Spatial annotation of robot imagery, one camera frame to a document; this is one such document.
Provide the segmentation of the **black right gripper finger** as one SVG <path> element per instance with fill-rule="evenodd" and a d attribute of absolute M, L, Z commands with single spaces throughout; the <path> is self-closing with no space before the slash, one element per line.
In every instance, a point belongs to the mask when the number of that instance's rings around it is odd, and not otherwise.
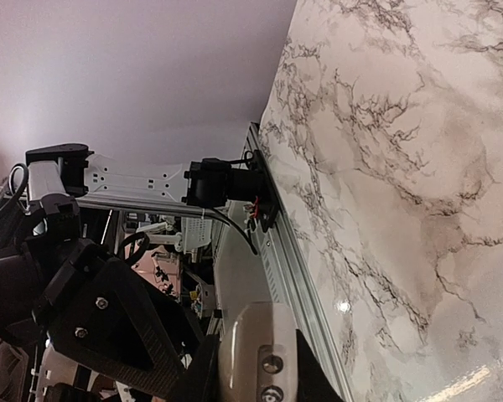
<path fill-rule="evenodd" d="M 298 402 L 342 402 L 303 333 L 297 329 Z"/>

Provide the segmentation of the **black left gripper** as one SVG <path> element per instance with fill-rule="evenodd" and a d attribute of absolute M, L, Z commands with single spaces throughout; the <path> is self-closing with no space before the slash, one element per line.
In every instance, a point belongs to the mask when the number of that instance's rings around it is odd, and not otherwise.
<path fill-rule="evenodd" d="M 182 398 L 178 349 L 201 344 L 181 306 L 91 240 L 56 249 L 61 264 L 33 309 L 55 350 L 166 401 Z"/>

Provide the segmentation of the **grey white remote control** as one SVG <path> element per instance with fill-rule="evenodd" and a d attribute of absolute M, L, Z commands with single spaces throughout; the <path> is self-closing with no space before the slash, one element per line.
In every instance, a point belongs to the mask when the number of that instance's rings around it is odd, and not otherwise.
<path fill-rule="evenodd" d="M 226 330 L 218 352 L 219 401 L 295 401 L 297 325 L 281 303 L 248 304 Z"/>

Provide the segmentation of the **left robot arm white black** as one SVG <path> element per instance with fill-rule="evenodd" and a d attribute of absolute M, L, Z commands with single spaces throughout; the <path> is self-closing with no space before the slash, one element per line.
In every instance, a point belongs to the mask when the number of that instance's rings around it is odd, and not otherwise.
<path fill-rule="evenodd" d="M 48 336 L 80 365 L 167 401 L 212 401 L 218 343 L 198 320 L 82 234 L 80 198 L 166 213 L 184 197 L 180 165 L 130 167 L 83 144 L 27 152 L 8 200 L 28 199 L 13 243 L 0 250 L 0 339 L 25 347 Z"/>

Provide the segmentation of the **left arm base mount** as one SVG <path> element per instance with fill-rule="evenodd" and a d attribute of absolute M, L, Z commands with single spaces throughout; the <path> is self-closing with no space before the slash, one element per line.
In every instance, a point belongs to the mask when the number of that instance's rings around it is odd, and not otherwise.
<path fill-rule="evenodd" d="M 258 150 L 245 152 L 240 160 L 205 158 L 192 162 L 184 172 L 188 187 L 182 201 L 202 209 L 216 209 L 228 201 L 252 204 L 252 217 L 264 232 L 270 230 L 281 210 L 267 163 Z"/>

